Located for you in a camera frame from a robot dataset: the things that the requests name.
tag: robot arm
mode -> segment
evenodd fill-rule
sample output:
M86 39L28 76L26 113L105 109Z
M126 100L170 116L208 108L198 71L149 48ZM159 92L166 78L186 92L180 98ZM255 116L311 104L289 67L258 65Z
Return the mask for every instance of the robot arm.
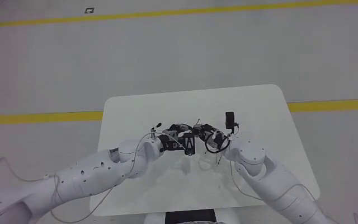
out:
M193 155L194 136L204 141L206 147L210 145L217 149L212 153L221 153L226 159L234 161L235 169L257 195L292 223L333 223L310 200L300 187L299 180L283 164L269 156L265 148L250 141L241 142L233 136L235 125L233 118L227 123L227 128L232 129L227 136L208 124L197 124L193 128L175 124L164 130L164 135L159 137L153 135L153 128L152 137L144 140L137 152L138 141L125 141L116 149L104 150L84 158L20 191L2 193L0 223L36 223L44 214L61 204L100 194L127 178L143 175L148 164L159 158L164 151L184 150L186 155ZM179 133L188 130L191 132L178 137ZM263 165L266 166L266 173L258 179L255 176L261 172Z
M127 178L143 175L148 164L163 154L163 146L159 138L144 140L134 161L137 144L138 141L125 141L119 148L90 155L20 191L2 193L0 223L36 223L61 204L100 194Z
M208 124L195 125L194 130L205 144L217 149L215 152L220 152L226 159L235 162L235 169L256 194L290 222L334 223L312 201L304 189L305 186L281 162L272 158L264 147L251 141L241 141L231 134L225 136ZM263 165L266 172L259 179L256 176Z

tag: floor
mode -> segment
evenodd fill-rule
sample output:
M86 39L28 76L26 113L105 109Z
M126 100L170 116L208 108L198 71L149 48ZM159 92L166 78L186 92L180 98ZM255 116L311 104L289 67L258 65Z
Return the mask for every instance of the floor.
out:
M0 1L0 114L100 111L113 96L268 83L287 102L357 99L357 5L5 26L82 17L87 7L109 15L285 2L293 1ZM340 223L354 223L358 111L292 116L321 189L319 205ZM100 121L0 124L0 156L19 175L38 178L96 152L100 128ZM1 186L20 184L0 167ZM55 213L81 218L89 201ZM243 223L287 223L266 206L236 210ZM91 216L82 223L143 219ZM46 215L39 223L58 222Z

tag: black cable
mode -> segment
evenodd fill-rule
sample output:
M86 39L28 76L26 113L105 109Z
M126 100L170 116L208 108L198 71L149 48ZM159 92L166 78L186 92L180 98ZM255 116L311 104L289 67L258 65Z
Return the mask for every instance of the black cable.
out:
M209 148L208 148L208 140L209 140L209 138L211 137L211 136L213 136L213 133L212 134L210 134L207 138L206 138L206 140L205 140L205 148L206 148L206 150L208 151L208 152L210 152L210 153L212 153L212 154L216 154L216 153L219 153L219 152L222 152L222 151L224 151L224 150L226 150L228 147L229 147L229 145L230 145L230 140L228 140L228 144L224 147L224 148L222 148L222 149L219 149L219 150L217 150L217 151L212 151L212 150L210 150Z

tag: white table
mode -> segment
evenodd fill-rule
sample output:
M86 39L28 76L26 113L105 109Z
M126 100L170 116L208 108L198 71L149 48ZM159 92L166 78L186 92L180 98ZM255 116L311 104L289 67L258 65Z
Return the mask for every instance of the white table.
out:
M280 88L275 85L219 88L162 94L113 97L103 113L98 151L116 148L125 139L140 139L151 127L201 123L225 129L225 112L235 112L240 123L239 138L257 141L270 150L294 175L319 197L319 187ZM230 180L225 158L218 166L203 171L198 160L204 145L196 139L197 153L165 152L147 173L125 180L115 187L96 216L184 211L207 208L255 206L263 204L242 195ZM234 172L241 189L255 195ZM92 196L90 209L104 196Z

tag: yellow stripe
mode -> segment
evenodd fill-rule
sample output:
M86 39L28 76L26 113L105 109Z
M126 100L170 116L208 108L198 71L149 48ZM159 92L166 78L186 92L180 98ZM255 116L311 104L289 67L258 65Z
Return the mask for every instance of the yellow stripe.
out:
M358 110L358 100L289 102L288 107L291 113ZM103 111L0 115L0 124L91 122L102 116Z
M103 111L0 115L0 124L90 122L102 120L102 116Z
M81 16L81 17L69 17L69 18L45 18L39 20L8 21L8 22L0 22L0 27L54 24L54 23L67 23L67 22L100 21L100 20L117 20L117 19L127 19L127 18L143 18L143 17L158 17L158 16L177 16L177 15L205 14L205 13L217 13L217 12L273 10L278 8L302 8L302 7L329 6L333 4L357 4L357 3L358 0L320 0L320 1L307 1L307 2L286 2L286 3L277 3L277 4L257 4L257 5L249 5L249 6L193 8L187 10L164 10L164 11L157 11L157 12L135 12L135 13L125 13L125 14Z
M290 102L288 106L291 113L358 110L358 100Z

